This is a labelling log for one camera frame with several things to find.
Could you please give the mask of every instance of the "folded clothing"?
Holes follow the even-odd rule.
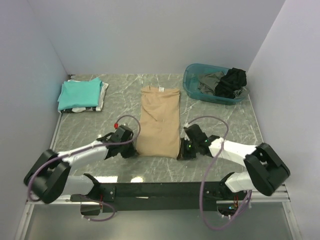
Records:
[[[81,113],[81,112],[101,112],[102,108],[104,106],[104,98],[106,95],[106,91],[107,88],[109,86],[108,83],[106,82],[102,82],[102,88],[100,91],[100,97],[99,97],[99,104],[98,106],[86,106],[86,107],[74,107],[74,108],[68,108],[68,109],[64,109],[61,111],[58,111],[59,113]]]
[[[180,90],[146,86],[141,90],[140,156],[177,158],[180,150]]]
[[[102,86],[103,83],[98,77],[91,81],[65,81],[58,98],[58,111],[97,107]]]

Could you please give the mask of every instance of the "gray floor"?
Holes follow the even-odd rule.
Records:
[[[76,75],[76,80],[88,81],[98,75]],[[187,121],[203,115],[219,117],[230,126],[228,140],[257,145],[262,137],[249,98],[236,105],[220,105],[194,100],[187,96],[182,86],[182,74],[103,74],[99,78],[109,84],[104,98],[102,112],[65,113],[61,117],[59,131],[54,141],[56,151],[72,150],[91,143],[98,135],[114,130],[118,117],[131,114],[140,118],[141,88],[145,86],[180,88],[180,129]],[[130,128],[137,132],[134,120],[124,119]],[[225,126],[217,120],[208,118],[197,122],[209,135],[223,136]],[[177,161],[168,157],[138,157],[123,159],[120,155],[97,161],[77,169],[73,175],[89,173],[93,176],[117,177],[120,183],[130,182],[140,177],[144,182],[191,182],[202,180],[203,173],[211,159],[198,156],[194,160]],[[244,169],[233,162],[219,159],[213,166],[207,180],[219,181],[230,172]]]
[[[206,212],[215,227],[226,223]],[[292,240],[281,203],[253,203],[224,231],[208,229],[199,210],[124,211],[106,222],[81,218],[79,205],[36,205],[29,240]]]

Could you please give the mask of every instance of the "gray marble table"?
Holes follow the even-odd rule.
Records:
[[[109,84],[101,112],[65,113],[54,139],[56,151],[72,150],[87,145],[98,135],[114,131],[115,121],[122,115],[131,114],[138,119],[141,112],[141,88],[145,86],[180,89],[180,130],[187,121],[197,116],[213,115],[230,126],[227,139],[242,144],[257,145],[262,137],[249,98],[236,105],[220,105],[194,100],[187,96],[182,86],[182,74],[102,74],[76,75],[75,80],[88,81],[98,77]],[[123,119],[121,123],[137,132],[134,120]],[[209,135],[223,136],[225,126],[208,118],[196,122]],[[199,155],[193,160],[176,160],[168,157],[136,157],[123,159],[120,155],[97,161],[75,170],[72,175],[89,173],[96,177],[117,177],[119,183],[136,178],[144,182],[195,182],[201,181],[212,159]],[[236,163],[219,158],[212,167],[208,181],[219,181],[230,172],[242,172]]]

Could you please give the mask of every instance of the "white wall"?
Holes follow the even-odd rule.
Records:
[[[67,78],[26,0],[0,1],[0,238],[13,239],[27,199],[24,176],[47,149]]]
[[[69,74],[248,70],[284,0],[29,0]]]
[[[248,71],[263,138],[287,163],[303,239],[319,239],[320,3],[286,0]]]

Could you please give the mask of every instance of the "stack of folded clothes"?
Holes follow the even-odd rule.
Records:
[[[100,112],[109,84],[99,77],[91,81],[65,81],[58,98],[60,113]]]

